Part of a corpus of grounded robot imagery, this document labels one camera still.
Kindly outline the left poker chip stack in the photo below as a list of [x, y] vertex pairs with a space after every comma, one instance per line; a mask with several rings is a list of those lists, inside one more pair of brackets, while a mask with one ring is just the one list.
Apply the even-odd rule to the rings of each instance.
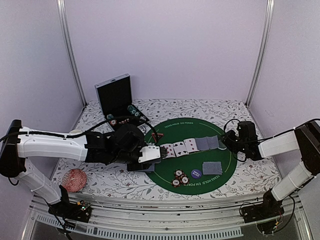
[[115, 119], [115, 117], [112, 115], [112, 114], [108, 114], [106, 116], [106, 119], [108, 120], [108, 123], [111, 125], [111, 126], [115, 126], [117, 124], [117, 120]]

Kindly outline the aluminium poker chip case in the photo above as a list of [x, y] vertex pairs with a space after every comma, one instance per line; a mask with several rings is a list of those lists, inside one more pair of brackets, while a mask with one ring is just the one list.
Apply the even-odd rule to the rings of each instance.
[[[114, 117], [134, 116], [127, 109], [129, 105], [133, 105], [138, 110], [133, 104], [131, 77], [128, 73], [96, 84], [95, 91], [106, 119], [108, 114], [112, 114]], [[140, 110], [139, 112], [140, 116], [137, 118], [148, 122], [148, 117]]]

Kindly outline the eight of diamonds card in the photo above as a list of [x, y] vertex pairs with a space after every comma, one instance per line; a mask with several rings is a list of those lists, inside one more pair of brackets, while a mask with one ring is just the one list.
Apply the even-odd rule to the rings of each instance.
[[176, 157], [176, 154], [175, 154], [174, 147], [173, 147], [173, 144], [172, 144], [172, 143], [162, 144], [161, 147], [162, 147], [162, 148], [165, 148], [165, 150], [166, 150], [165, 159], [175, 158], [175, 157]]

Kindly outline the aluminium front rail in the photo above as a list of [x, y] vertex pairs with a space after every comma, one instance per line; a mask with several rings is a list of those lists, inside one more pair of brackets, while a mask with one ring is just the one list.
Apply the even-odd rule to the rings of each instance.
[[259, 225], [266, 218], [245, 222], [240, 211], [262, 202], [262, 195], [226, 198], [142, 200], [70, 194], [72, 202], [88, 201], [91, 217], [74, 222], [69, 235], [74, 240], [311, 240], [312, 231], [297, 194], [282, 205], [277, 232], [265, 234]]

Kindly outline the right aluminium frame post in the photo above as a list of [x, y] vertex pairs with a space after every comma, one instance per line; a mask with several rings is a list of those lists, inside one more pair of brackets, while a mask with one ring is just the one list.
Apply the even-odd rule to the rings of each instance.
[[263, 66], [268, 39], [269, 39], [271, 27], [272, 27], [274, 7], [275, 7], [275, 1], [267, 0], [259, 51], [257, 55], [255, 68], [253, 71], [252, 80], [249, 86], [249, 91], [245, 101], [245, 105], [247, 106], [247, 108], [250, 108], [251, 104], [253, 103], [254, 95], [258, 86], [258, 81], [259, 81], [261, 69]]

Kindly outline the three of diamonds card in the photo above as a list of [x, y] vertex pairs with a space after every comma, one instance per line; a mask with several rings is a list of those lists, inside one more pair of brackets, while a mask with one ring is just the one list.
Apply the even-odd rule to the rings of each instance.
[[184, 145], [186, 147], [186, 151], [190, 153], [198, 152], [199, 149], [197, 147], [196, 140], [194, 138], [188, 138], [183, 140]]

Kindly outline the red black 100 chip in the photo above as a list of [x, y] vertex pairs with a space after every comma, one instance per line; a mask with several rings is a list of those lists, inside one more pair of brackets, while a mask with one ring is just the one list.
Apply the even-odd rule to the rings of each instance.
[[182, 170], [180, 170], [180, 169], [177, 169], [177, 170], [174, 171], [174, 177], [177, 178], [177, 179], [182, 177], [183, 175], [184, 175], [184, 172]]

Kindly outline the green dealer button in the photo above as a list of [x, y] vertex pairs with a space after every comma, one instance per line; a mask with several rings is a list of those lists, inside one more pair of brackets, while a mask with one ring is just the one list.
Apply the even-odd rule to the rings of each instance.
[[219, 150], [224, 151], [227, 149], [227, 147], [221, 141], [218, 144], [219, 144], [219, 147], [218, 147]]

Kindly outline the right poker chip stack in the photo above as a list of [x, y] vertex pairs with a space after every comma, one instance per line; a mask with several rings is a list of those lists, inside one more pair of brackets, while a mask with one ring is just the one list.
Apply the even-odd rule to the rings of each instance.
[[133, 105], [129, 105], [129, 106], [127, 107], [127, 110], [129, 111], [129, 113], [130, 113], [131, 115], [133, 115], [133, 116], [135, 116], [135, 117], [139, 117], [139, 116], [141, 115], [140, 112], [139, 112], [139, 110], [137, 110], [136, 107], [133, 106]]

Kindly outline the dealt playing card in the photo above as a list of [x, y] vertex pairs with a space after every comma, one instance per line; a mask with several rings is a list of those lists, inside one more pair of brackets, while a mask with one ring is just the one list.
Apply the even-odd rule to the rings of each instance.
[[222, 163], [220, 161], [205, 161], [202, 163], [203, 175], [222, 175]]
[[156, 167], [159, 163], [152, 163], [147, 169], [144, 169], [143, 172], [145, 173], [153, 173], [156, 170]]

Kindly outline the purple small blind button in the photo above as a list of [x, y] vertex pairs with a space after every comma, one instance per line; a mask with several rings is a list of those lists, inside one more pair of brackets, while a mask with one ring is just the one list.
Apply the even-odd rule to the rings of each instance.
[[191, 171], [191, 177], [194, 179], [200, 179], [202, 177], [202, 172], [199, 169], [193, 169]]

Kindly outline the red patterned bowl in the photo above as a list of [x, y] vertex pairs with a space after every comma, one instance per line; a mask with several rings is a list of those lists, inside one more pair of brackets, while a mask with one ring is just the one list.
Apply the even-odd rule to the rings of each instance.
[[82, 190], [87, 183], [87, 175], [83, 170], [74, 168], [66, 172], [61, 185], [70, 193]]

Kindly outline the black triangular card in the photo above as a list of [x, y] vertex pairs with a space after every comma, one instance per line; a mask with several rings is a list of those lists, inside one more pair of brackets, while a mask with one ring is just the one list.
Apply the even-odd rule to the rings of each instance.
[[164, 136], [163, 133], [152, 133], [151, 134], [151, 137], [153, 138], [154, 140], [154, 143], [157, 144], [159, 142], [159, 140]]

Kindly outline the four of clubs card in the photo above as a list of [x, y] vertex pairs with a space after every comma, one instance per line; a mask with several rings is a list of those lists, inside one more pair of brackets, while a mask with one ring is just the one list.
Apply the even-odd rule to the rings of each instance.
[[173, 143], [173, 149], [177, 158], [189, 154], [183, 141]]

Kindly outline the white ceramic mug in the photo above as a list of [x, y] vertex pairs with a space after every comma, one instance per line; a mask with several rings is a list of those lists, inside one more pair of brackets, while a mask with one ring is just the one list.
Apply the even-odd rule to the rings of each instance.
[[79, 129], [74, 129], [74, 130], [69, 132], [69, 134], [71, 134], [71, 135], [76, 135], [76, 134], [81, 134], [81, 133], [82, 133], [82, 131], [79, 130]]

